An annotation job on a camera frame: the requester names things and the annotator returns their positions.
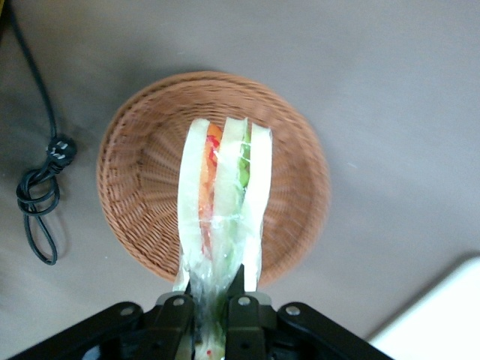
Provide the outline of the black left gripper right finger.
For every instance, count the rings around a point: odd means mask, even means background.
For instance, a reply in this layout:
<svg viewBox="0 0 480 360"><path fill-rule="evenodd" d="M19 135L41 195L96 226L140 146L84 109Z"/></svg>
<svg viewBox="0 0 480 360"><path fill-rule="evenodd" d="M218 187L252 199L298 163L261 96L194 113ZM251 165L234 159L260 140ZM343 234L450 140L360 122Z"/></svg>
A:
<svg viewBox="0 0 480 360"><path fill-rule="evenodd" d="M269 329L276 324L270 296L245 289L241 265L227 290L225 359L273 359Z"/></svg>

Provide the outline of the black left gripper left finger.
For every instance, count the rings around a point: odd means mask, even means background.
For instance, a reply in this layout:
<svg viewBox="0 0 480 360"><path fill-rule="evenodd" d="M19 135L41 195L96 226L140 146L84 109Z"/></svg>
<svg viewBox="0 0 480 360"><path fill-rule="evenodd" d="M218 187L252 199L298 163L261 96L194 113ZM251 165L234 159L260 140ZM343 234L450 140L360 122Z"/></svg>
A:
<svg viewBox="0 0 480 360"><path fill-rule="evenodd" d="M190 284L161 295L145 315L144 359L193 359L194 310Z"/></svg>

